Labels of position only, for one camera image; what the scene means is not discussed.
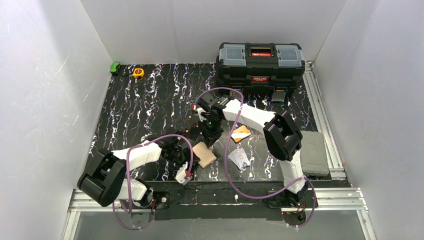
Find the black plastic toolbox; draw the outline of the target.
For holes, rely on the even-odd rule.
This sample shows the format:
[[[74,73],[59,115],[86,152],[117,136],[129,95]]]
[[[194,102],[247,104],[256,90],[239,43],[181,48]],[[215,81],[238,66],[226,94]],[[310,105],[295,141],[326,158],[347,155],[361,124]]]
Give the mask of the black plastic toolbox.
[[[215,62],[216,85],[270,98],[275,90],[287,90],[286,99],[301,85],[305,68],[297,43],[223,42]]]

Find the white card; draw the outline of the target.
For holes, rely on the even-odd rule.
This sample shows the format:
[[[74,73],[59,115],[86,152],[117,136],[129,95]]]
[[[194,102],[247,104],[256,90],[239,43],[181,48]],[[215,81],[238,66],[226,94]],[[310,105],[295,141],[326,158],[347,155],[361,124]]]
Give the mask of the white card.
[[[233,162],[239,170],[244,170],[251,165],[250,159],[243,148],[237,148],[233,150],[228,158]]]

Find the aluminium frame rail right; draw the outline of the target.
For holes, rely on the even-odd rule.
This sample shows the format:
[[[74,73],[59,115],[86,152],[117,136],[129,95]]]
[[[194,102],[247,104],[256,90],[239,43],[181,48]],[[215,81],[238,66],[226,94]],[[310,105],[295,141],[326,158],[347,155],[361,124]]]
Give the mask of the aluminium frame rail right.
[[[339,181],[345,180],[347,175],[322,102],[312,61],[307,61],[305,64],[303,82],[309,98],[317,130],[323,135],[327,164],[331,178]]]

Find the orange card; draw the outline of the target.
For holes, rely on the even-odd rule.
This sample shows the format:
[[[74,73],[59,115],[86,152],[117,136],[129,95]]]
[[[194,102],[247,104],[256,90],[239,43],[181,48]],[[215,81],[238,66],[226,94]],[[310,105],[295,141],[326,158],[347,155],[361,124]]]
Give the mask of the orange card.
[[[245,125],[242,125],[236,128],[230,136],[235,143],[239,143],[250,135],[251,131]]]

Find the grey pad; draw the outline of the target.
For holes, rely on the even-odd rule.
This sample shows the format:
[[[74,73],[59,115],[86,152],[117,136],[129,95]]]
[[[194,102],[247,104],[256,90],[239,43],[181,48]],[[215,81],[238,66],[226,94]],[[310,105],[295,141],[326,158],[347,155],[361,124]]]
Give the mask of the grey pad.
[[[324,177],[330,173],[325,138],[317,131],[300,131],[302,134],[300,148],[301,169],[306,176]]]

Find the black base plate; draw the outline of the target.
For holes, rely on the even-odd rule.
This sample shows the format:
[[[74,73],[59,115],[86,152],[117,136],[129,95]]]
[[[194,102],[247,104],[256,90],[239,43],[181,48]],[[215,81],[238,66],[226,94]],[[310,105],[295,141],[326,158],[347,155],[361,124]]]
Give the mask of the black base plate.
[[[337,211],[349,208],[345,183],[316,181],[315,190],[303,197],[280,193],[270,199],[250,199],[224,181],[147,181],[147,194],[135,200],[132,214],[153,213],[156,221],[179,219],[265,219],[282,221],[286,216],[301,220],[311,210]]]

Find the yellow tape measure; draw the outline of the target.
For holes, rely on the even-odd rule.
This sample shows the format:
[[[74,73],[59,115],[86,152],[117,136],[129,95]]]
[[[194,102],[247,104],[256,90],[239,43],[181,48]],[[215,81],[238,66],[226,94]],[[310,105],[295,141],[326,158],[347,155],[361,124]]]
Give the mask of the yellow tape measure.
[[[145,75],[145,71],[143,68],[141,67],[137,67],[133,70],[132,72],[132,76],[136,79],[138,78],[142,78]]]

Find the green plastic object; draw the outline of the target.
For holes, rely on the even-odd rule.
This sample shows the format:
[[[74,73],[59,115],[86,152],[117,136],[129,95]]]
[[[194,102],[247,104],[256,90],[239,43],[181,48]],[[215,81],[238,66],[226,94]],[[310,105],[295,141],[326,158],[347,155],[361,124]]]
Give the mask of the green plastic object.
[[[109,69],[109,72],[112,75],[117,75],[119,73],[120,66],[121,66],[120,62],[113,62]]]

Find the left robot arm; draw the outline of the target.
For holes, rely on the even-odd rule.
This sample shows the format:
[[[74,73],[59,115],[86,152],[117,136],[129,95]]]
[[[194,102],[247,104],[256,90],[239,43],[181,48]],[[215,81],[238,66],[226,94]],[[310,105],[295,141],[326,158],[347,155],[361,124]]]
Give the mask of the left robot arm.
[[[167,134],[141,144],[110,151],[99,149],[78,179],[77,188],[102,207],[115,200],[139,201],[148,187],[131,178],[131,171],[164,159],[179,167],[175,180],[186,185],[195,164],[195,142],[181,134]]]

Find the silver toolbox latch right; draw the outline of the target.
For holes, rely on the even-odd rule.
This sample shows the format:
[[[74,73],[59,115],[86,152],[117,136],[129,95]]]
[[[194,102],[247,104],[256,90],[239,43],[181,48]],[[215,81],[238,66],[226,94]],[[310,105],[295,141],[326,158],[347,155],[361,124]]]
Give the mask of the silver toolbox latch right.
[[[285,99],[286,99],[286,95],[287,95],[287,90],[286,90],[286,89],[284,89],[284,90],[282,90],[282,89],[280,89],[280,90],[275,90],[275,91],[272,93],[272,96],[271,96],[271,102],[278,102],[278,103],[282,103],[282,102],[284,102],[284,101],[285,101]]]

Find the silver toolbox latch left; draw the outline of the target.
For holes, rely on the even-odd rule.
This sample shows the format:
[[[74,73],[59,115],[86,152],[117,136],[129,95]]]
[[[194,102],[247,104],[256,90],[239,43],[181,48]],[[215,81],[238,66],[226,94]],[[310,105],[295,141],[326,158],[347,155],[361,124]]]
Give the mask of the silver toolbox latch left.
[[[238,93],[238,90],[235,90],[235,89],[230,90],[229,95],[234,99],[237,99],[239,101],[241,100],[241,95]]]

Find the silver toolbox latch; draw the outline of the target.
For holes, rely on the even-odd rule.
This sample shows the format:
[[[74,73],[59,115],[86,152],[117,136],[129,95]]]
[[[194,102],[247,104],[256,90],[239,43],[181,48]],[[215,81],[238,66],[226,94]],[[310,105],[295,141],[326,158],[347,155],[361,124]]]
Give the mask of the silver toolbox latch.
[[[282,102],[284,102],[284,101],[285,101],[285,99],[286,99],[286,95],[287,95],[287,90],[286,90],[286,89],[284,89],[284,90],[282,90],[282,89],[280,89],[280,90],[275,90],[275,91],[272,93],[272,96],[271,96],[271,102],[278,102],[278,103],[282,103]]]
[[[230,90],[229,95],[234,99],[237,99],[239,101],[241,100],[241,95],[238,93],[238,90],[235,90],[235,89]]]

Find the beige card holder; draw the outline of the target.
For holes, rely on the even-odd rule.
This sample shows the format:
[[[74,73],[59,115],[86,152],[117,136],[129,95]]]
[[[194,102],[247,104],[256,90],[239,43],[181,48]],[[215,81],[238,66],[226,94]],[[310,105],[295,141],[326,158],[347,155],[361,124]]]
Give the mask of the beige card holder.
[[[197,143],[192,149],[199,158],[198,164],[202,169],[205,169],[217,159],[213,151],[204,142]]]

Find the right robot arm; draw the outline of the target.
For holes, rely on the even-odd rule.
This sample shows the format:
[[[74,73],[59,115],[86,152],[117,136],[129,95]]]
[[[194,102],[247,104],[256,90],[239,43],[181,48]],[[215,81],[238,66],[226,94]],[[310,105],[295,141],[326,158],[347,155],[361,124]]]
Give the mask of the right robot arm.
[[[241,192],[232,182],[228,171],[228,147],[224,148],[224,171],[231,187],[241,196],[253,200],[265,200],[280,194],[300,201],[308,190],[308,180],[303,174],[300,160],[303,135],[288,113],[258,109],[230,95],[213,96],[209,90],[194,102],[204,137],[215,143],[222,134],[222,122],[232,121],[252,128],[265,137],[269,153],[279,161],[284,186],[274,193],[252,196]]]

